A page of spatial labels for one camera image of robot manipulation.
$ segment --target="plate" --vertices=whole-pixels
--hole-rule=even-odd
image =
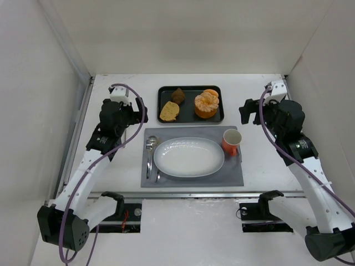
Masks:
[[[224,152],[212,140],[180,137],[160,144],[154,152],[154,163],[169,176],[207,176],[222,167]]]

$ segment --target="orange cup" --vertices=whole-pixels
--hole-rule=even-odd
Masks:
[[[236,156],[241,141],[242,135],[238,130],[228,129],[223,134],[222,148],[229,153],[230,156]]]

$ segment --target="wall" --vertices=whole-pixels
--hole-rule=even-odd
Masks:
[[[79,83],[37,1],[0,1],[0,40],[0,265],[27,265]]]
[[[334,190],[355,208],[355,1],[335,0],[291,75],[291,96],[306,113]]]
[[[53,0],[91,75],[288,74],[333,0]]]

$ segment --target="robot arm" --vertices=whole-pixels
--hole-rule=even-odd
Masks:
[[[265,216],[276,216],[290,225],[305,238],[309,252],[318,261],[355,250],[355,224],[324,189],[323,186],[333,192],[324,175],[316,148],[301,132],[305,119],[302,106],[285,99],[287,90],[283,80],[268,84],[266,89],[271,93],[263,102],[263,121],[275,137],[275,144],[310,170],[322,185],[284,153],[278,151],[286,166],[299,181],[314,216],[309,217],[303,210],[295,208],[279,191],[266,192],[260,196],[258,202],[260,212]],[[259,102],[248,99],[245,105],[239,108],[242,124],[248,123],[253,112],[256,113],[253,123],[261,124]]]
[[[121,195],[104,192],[99,199],[86,206],[88,196],[103,170],[112,161],[115,152],[103,158],[88,170],[89,166],[121,144],[121,137],[130,125],[141,122],[143,106],[138,98],[138,112],[134,112],[128,100],[128,90],[124,87],[109,88],[110,99],[105,99],[99,114],[100,123],[96,126],[84,153],[80,165],[63,192],[56,198],[50,207],[42,206],[37,213],[42,239],[45,242],[58,245],[60,224],[69,197],[83,174],[88,174],[70,204],[63,247],[79,251],[85,245],[91,229],[107,217],[120,215],[124,208],[124,199]],[[148,121],[145,108],[144,122]]]

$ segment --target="table surface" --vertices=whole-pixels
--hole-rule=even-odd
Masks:
[[[301,186],[288,170],[265,137],[260,126],[253,125],[253,115],[247,125],[241,125],[238,108],[246,99],[258,99],[264,86],[273,80],[281,79],[279,74],[139,74],[139,75],[97,75],[85,115],[83,129],[75,154],[71,175],[77,169],[85,151],[85,146],[99,122],[99,112],[104,99],[109,98],[108,87],[114,83],[125,83],[143,98],[148,108],[149,121],[144,124],[137,137],[120,149],[111,164],[104,170],[94,186],[93,192],[262,192],[269,190],[302,191]],[[216,85],[220,87],[224,105],[225,118],[216,126],[238,127],[242,134],[241,150],[243,156],[243,187],[182,187],[182,188],[141,188],[141,161],[143,152],[144,129],[149,127],[171,126],[206,126],[206,124],[161,124],[156,118],[158,90],[169,85]],[[134,95],[130,101],[136,108]],[[127,129],[131,136],[137,125]]]
[[[294,204],[312,213],[306,199]],[[141,232],[101,233],[90,266],[342,266],[318,262],[296,233],[243,233],[235,199],[143,201]],[[71,266],[86,265],[94,234]],[[350,254],[341,258],[351,261]],[[38,238],[31,266],[62,266],[58,247]]]

